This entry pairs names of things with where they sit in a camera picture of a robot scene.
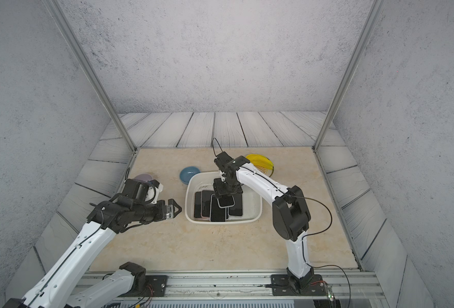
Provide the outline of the black phone purple case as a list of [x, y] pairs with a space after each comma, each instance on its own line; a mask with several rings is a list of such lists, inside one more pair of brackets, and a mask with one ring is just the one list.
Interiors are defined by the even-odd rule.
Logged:
[[211, 197], [214, 195], [214, 191], [202, 191], [201, 192], [201, 217], [209, 218], [211, 211]]

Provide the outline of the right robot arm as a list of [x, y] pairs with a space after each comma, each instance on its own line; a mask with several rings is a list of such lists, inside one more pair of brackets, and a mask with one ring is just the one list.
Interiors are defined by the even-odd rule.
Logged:
[[220, 207], [234, 205], [233, 197], [241, 195], [244, 186], [272, 205], [273, 227], [286, 240], [288, 284], [293, 292], [300, 293], [314, 277], [314, 269], [305, 260], [303, 240], [311, 215], [302, 190], [270, 179], [244, 156], [234, 159], [223, 151], [216, 155], [214, 163], [220, 174], [213, 183]]

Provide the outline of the black phone cream case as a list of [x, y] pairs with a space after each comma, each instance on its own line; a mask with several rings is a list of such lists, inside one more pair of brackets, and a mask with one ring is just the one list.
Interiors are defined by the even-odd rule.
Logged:
[[226, 208], [219, 206], [218, 199], [215, 195], [211, 196], [210, 201], [210, 221], [214, 223], [223, 223], [227, 220]]

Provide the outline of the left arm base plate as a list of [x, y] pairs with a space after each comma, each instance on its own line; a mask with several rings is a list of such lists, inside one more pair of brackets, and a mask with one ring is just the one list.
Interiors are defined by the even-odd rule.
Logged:
[[131, 289], [124, 293], [125, 297], [164, 297], [168, 281], [167, 275], [137, 275]]

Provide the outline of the black phone green case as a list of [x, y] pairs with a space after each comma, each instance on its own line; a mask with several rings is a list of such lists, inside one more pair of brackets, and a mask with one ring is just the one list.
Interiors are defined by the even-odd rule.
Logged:
[[217, 204], [219, 208], [225, 209], [235, 206], [234, 196], [222, 196], [217, 199]]

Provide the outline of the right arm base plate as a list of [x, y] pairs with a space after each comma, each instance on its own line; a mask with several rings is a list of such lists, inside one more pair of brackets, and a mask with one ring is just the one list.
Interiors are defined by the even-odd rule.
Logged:
[[327, 296], [323, 278], [311, 274], [307, 277], [296, 278], [293, 275], [271, 275], [271, 284], [266, 285], [272, 289], [274, 296]]

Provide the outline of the white plastic storage box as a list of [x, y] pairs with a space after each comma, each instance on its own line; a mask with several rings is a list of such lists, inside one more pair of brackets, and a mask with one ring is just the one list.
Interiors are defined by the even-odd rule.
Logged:
[[262, 215], [263, 199], [251, 188], [243, 186], [242, 205], [243, 215], [241, 217], [230, 216], [225, 222], [211, 222], [208, 218], [194, 218], [194, 195], [198, 191], [212, 190], [214, 179], [219, 178], [219, 172], [204, 172], [194, 175], [188, 183], [185, 196], [184, 212], [188, 221], [200, 225], [233, 225], [252, 223]]

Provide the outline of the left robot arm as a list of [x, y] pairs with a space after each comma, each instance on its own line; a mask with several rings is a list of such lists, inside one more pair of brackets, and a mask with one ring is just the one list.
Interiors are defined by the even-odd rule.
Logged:
[[116, 235], [174, 219], [182, 212], [175, 200], [159, 198], [162, 190], [156, 180], [126, 180], [120, 193], [94, 205], [80, 233], [47, 274], [22, 298], [7, 300], [5, 307], [102, 307], [127, 293], [152, 297], [154, 290], [146, 269], [131, 262], [83, 292], [77, 295], [72, 292]]

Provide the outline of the black phone grey-green case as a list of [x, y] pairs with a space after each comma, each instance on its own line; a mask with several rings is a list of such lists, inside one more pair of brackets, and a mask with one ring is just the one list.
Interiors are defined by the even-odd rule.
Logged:
[[234, 205], [228, 208], [229, 217], [242, 217], [243, 216], [243, 202], [242, 194], [233, 196]]

